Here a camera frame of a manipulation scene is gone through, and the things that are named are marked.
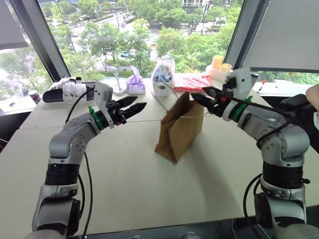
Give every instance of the red package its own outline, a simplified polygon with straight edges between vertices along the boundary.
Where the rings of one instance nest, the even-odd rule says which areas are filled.
[[[176,74],[174,79],[175,91],[204,92],[203,87],[211,86],[210,76],[204,74]]]

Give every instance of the black cable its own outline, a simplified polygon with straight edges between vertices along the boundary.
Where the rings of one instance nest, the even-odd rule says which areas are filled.
[[[80,211],[80,218],[82,218],[84,205],[85,205],[85,191],[84,191],[84,184],[83,184],[83,181],[82,181],[82,177],[81,177],[80,174],[78,175],[78,179],[79,179],[79,182],[80,182],[81,192],[82,192],[82,205],[81,205],[81,211]]]
[[[254,182],[256,180],[258,180],[260,177],[261,177],[261,173],[258,174],[256,177],[254,177],[248,184],[246,190],[245,190],[245,193],[244,193],[244,199],[243,199],[243,209],[244,209],[244,215],[245,215],[245,218],[247,220],[247,223],[248,225],[250,226],[251,230],[253,231],[253,233],[256,235],[256,237],[258,239],[263,239],[263,237],[260,235],[260,233],[256,230],[256,228],[254,227],[254,225],[252,224],[252,222],[250,221],[249,217],[248,217],[248,214],[247,214],[247,208],[246,208],[246,201],[247,201],[247,195],[248,195],[248,192],[249,192],[249,189],[251,188],[251,186],[254,184]]]
[[[276,128],[276,129],[270,131],[269,133],[267,133],[267,134],[261,136],[261,137],[257,140],[256,145],[257,145],[257,147],[258,147],[259,149],[261,148],[261,144],[262,144],[262,142],[263,142],[264,139],[268,138],[269,136],[271,136],[271,135],[273,135],[273,134],[275,134],[275,133],[279,133],[281,130],[283,130],[284,128],[286,128],[288,125],[290,125],[290,124],[293,122],[293,120],[294,120],[295,117],[296,117],[296,114],[293,113],[293,112],[291,112],[291,113],[292,113],[292,116],[291,116],[291,118],[290,118],[289,120],[287,120],[286,123],[284,123],[282,126]]]
[[[217,228],[216,228],[216,232],[215,232],[215,235],[214,235],[214,238],[213,238],[213,239],[215,239],[215,237],[217,236],[217,233],[218,233],[218,229],[219,229],[219,227],[220,227],[220,224],[221,224],[221,221],[219,221],[219,223],[218,223],[218,226],[217,226]]]
[[[84,153],[84,157],[85,157],[86,165],[87,165],[87,168],[88,168],[89,181],[90,181],[90,208],[89,208],[89,215],[88,215],[88,219],[86,220],[85,228],[84,228],[84,231],[83,231],[82,239],[85,239],[86,232],[87,232],[87,230],[88,230],[88,226],[89,226],[90,219],[91,219],[92,206],[93,206],[93,186],[92,186],[92,177],[91,177],[91,171],[90,171],[90,167],[89,167],[89,160],[88,160],[88,156],[86,155],[86,152]]]
[[[236,102],[239,102],[239,103],[243,103],[243,104],[247,104],[247,105],[250,105],[250,106],[255,106],[255,107],[258,107],[258,108],[262,108],[262,109],[265,109],[265,110],[268,110],[268,111],[273,111],[273,112],[276,112],[276,113],[279,113],[283,116],[287,116],[287,117],[290,117],[286,123],[284,123],[283,125],[281,125],[280,127],[270,131],[269,133],[261,136],[257,142],[256,142],[256,145],[257,147],[260,149],[261,148],[261,144],[263,142],[263,140],[265,140],[266,138],[268,138],[269,136],[275,134],[275,133],[279,133],[281,130],[283,130],[284,128],[286,128],[288,125],[290,125],[293,120],[295,119],[296,117],[296,114],[294,112],[286,112],[286,111],[282,111],[282,110],[279,110],[279,109],[275,109],[275,108],[271,108],[271,107],[268,107],[268,106],[263,106],[263,105],[260,105],[260,104],[257,104],[257,103],[253,103],[253,102],[248,102],[248,101],[244,101],[244,100],[241,100],[241,99],[237,99],[237,98],[234,98],[234,97],[228,97],[230,100],[233,100],[233,101],[236,101]]]
[[[256,183],[256,185],[254,187],[254,196],[256,195],[257,188],[258,188],[259,184],[260,184],[260,179],[257,181],[257,183]]]
[[[84,96],[86,96],[89,92],[91,92],[92,90],[94,90],[94,88],[95,88],[95,87],[93,87],[93,88],[89,89],[88,91],[84,92],[84,93],[76,100],[76,102],[74,102],[72,108],[70,109],[70,112],[69,112],[69,114],[68,114],[68,117],[67,117],[66,120],[65,120],[66,123],[70,120],[71,114],[72,114],[74,108],[76,107],[76,105],[79,103],[79,101],[80,101]]]

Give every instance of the window frame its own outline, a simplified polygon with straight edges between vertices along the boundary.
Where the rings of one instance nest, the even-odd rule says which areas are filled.
[[[37,0],[9,0],[31,44],[53,82],[70,72],[51,34]]]

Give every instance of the cup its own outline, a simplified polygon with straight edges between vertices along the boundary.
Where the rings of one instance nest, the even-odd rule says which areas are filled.
[[[224,57],[220,55],[215,55],[211,62],[211,66],[216,69],[220,70],[221,64],[223,63]]]
[[[232,65],[224,63],[224,64],[221,64],[220,71],[224,74],[227,74],[231,68],[232,68]]]

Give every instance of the robotic arm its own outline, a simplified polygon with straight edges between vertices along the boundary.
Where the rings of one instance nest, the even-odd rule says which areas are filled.
[[[137,103],[127,110],[137,97],[119,101],[112,99],[113,90],[96,82],[94,99],[99,111],[89,107],[86,113],[70,120],[50,142],[49,164],[44,184],[40,188],[32,220],[33,232],[26,239],[65,239],[78,230],[80,220],[77,195],[79,168],[88,142],[101,130],[125,124],[126,119],[143,110],[146,103]]]
[[[211,114],[237,122],[238,127],[258,140],[264,161],[260,178],[263,192],[255,196],[258,223],[273,228],[279,239],[319,238],[319,229],[306,224],[304,183],[309,180],[302,176],[304,153],[310,144],[307,133],[297,125],[287,124],[268,135],[286,124],[287,119],[277,112],[245,104],[244,100],[251,100],[246,98],[255,83],[249,68],[235,70],[226,78],[222,90],[204,88],[213,99],[198,93],[192,96]]]

